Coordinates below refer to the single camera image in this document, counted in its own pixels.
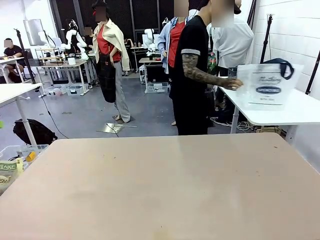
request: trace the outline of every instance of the beige tabletop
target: beige tabletop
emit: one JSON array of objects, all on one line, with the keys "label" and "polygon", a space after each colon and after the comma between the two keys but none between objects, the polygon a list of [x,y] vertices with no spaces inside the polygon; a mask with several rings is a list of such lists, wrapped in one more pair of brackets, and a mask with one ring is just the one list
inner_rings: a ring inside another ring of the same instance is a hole
[{"label": "beige tabletop", "polygon": [[0,197],[0,233],[318,240],[319,186],[319,174],[274,133],[57,140]]},{"label": "beige tabletop", "polygon": [[147,64],[147,63],[161,63],[161,60],[156,60],[154,57],[152,60],[150,60],[148,57],[143,57],[139,61],[140,64]]}]

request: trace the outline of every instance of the light stand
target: light stand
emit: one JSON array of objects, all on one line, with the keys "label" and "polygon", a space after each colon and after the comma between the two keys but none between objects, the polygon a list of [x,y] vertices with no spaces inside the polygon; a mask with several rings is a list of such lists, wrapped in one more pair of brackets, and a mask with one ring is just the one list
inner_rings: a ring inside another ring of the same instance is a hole
[{"label": "light stand", "polygon": [[20,46],[21,46],[21,49],[22,49],[22,55],[24,57],[24,61],[25,61],[26,67],[28,68],[29,73],[31,73],[30,74],[30,78],[31,78],[32,84],[36,84],[36,81],[35,81],[35,78],[34,78],[34,76],[32,74],[32,70],[31,70],[31,67],[30,67],[30,64],[29,64],[29,60],[28,60],[28,57],[27,57],[27,54],[26,54],[26,51],[25,51],[25,48],[24,48],[24,44],[22,43],[20,31],[18,29],[15,29],[15,28],[14,28],[14,30],[16,30],[16,35],[17,35],[17,37],[19,39],[19,42],[20,42]]},{"label": "light stand", "polygon": [[314,82],[314,79],[315,79],[315,76],[316,76],[316,73],[317,73],[317,70],[318,70],[319,61],[320,61],[320,51],[319,51],[318,58],[316,59],[315,66],[314,66],[314,69],[313,69],[313,72],[312,72],[308,87],[306,88],[306,91],[305,91],[305,94],[307,94],[307,95],[309,95],[311,93],[310,90],[311,90],[312,83]]},{"label": "light stand", "polygon": [[266,54],[266,49],[267,49],[267,45],[268,45],[268,37],[269,37],[269,33],[270,33],[270,26],[272,23],[272,14],[268,14],[269,15],[269,19],[268,19],[268,27],[266,28],[266,33],[265,33],[265,38],[264,38],[264,42],[263,42],[263,49],[262,49],[262,55],[261,55],[261,59],[260,59],[260,64],[263,64],[265,61],[265,54]]}]

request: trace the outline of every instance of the white shirt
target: white shirt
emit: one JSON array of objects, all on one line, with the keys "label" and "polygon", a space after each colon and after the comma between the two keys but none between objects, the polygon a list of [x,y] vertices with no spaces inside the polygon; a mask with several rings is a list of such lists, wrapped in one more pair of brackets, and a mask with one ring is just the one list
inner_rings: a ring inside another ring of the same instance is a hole
[{"label": "white shirt", "polygon": [[218,65],[233,68],[251,64],[253,57],[254,33],[242,19],[235,17],[232,27],[218,27],[212,32],[213,52],[219,51]]}]

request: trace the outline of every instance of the table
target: table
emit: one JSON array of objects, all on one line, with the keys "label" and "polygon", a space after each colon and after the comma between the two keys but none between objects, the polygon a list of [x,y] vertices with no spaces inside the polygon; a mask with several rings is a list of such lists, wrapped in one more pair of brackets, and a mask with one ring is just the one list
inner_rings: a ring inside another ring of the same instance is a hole
[{"label": "table", "polygon": [[[42,79],[41,79],[41,76],[39,73],[39,68],[44,68],[44,69],[47,68],[46,71],[52,71],[52,72],[56,71],[56,69],[65,69],[69,84],[72,84],[71,79],[72,79],[72,77],[74,77],[73,76],[73,74],[74,74],[73,71],[75,71],[74,68],[78,68],[78,70],[80,72],[82,87],[83,87],[83,93],[81,94],[81,96],[83,96],[87,92],[89,92],[89,89],[86,88],[84,76],[82,75],[82,71],[81,71],[81,65],[84,65],[86,63],[87,63],[87,61],[84,61],[84,60],[76,60],[74,65],[69,65],[68,61],[64,61],[63,64],[59,64],[59,65],[57,65],[56,63],[46,63],[45,65],[42,65],[42,66],[37,65],[37,66],[33,66],[33,67],[36,67],[36,71],[38,73],[39,80],[41,83],[42,83]],[[84,69],[85,69],[85,74],[88,78],[88,83],[89,83],[90,72],[89,72],[88,66],[84,66]]]},{"label": "table", "polygon": [[22,122],[24,124],[26,133],[30,139],[30,142],[32,145],[37,145],[35,137],[31,131],[28,119],[26,118],[26,115],[24,111],[22,110],[21,102],[19,96],[21,94],[24,94],[26,92],[29,92],[33,89],[36,89],[37,87],[40,87],[42,83],[15,83],[15,84],[0,84],[0,104],[4,103],[10,99],[15,98],[16,105],[18,107],[18,110],[20,112]]},{"label": "table", "polygon": [[296,89],[292,90],[281,109],[252,110],[245,106],[236,91],[220,88],[235,105],[231,134],[237,131],[239,111],[250,123],[257,126],[290,126],[286,135],[290,144],[293,143],[298,125],[320,123],[320,112],[317,111],[320,109],[320,101]]},{"label": "table", "polygon": [[21,78],[21,82],[22,82],[22,83],[25,82],[25,81],[24,81],[24,78],[22,77],[22,73],[21,73],[21,71],[20,71],[20,68],[18,67],[18,62],[17,62],[17,60],[20,60],[20,59],[24,59],[24,58],[23,58],[23,57],[16,57],[16,58],[9,58],[8,60],[4,60],[4,59],[0,60],[0,68],[1,68],[1,70],[2,70],[2,73],[3,73],[3,76],[4,76],[5,82],[6,82],[7,84],[10,83],[10,81],[9,81],[8,74],[7,74],[7,72],[5,71],[5,66],[6,66],[7,64],[12,64],[12,63],[14,63],[14,64],[17,66],[17,71],[18,71],[19,76],[20,76],[20,78]]},{"label": "table", "polygon": [[0,232],[6,240],[316,240],[319,186],[275,133],[61,139],[0,197]]},{"label": "table", "polygon": [[131,47],[131,49],[133,50],[133,53],[134,53],[134,60],[135,60],[135,72],[137,73],[138,71],[139,71],[139,68],[138,68],[138,61],[137,61],[137,54],[136,54],[136,52],[139,52],[139,50],[143,50],[143,51],[148,51],[148,49],[147,48],[144,48],[143,46],[140,46],[140,47],[138,47],[138,46],[136,46],[136,47]]},{"label": "table", "polygon": [[144,66],[144,74],[145,74],[145,92],[147,92],[147,88],[148,88],[148,75],[147,75],[147,67],[161,67],[163,66],[163,63],[161,60],[156,60],[156,58],[154,57],[152,60],[150,60],[149,57],[143,57],[140,59],[139,61],[140,64],[143,64]]}]

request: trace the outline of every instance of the white wall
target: white wall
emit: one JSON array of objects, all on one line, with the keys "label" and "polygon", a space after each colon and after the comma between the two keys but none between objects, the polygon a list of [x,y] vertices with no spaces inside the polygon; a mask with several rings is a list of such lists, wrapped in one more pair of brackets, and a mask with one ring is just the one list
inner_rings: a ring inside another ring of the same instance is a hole
[{"label": "white wall", "polygon": [[[260,62],[267,30],[267,14],[274,14],[270,28],[271,58],[304,65],[296,88],[305,92],[320,50],[320,0],[258,0],[254,18],[252,62]],[[270,59],[269,44],[265,60]],[[320,100],[320,69],[311,96]],[[320,125],[299,126],[294,147],[320,171]]]},{"label": "white wall", "polygon": [[11,38],[13,44],[20,46],[17,33],[21,33],[23,46],[31,49],[32,55],[36,58],[35,48],[30,46],[23,20],[41,19],[43,29],[52,37],[57,37],[57,31],[49,0],[0,0],[0,56],[3,56],[4,40]]}]

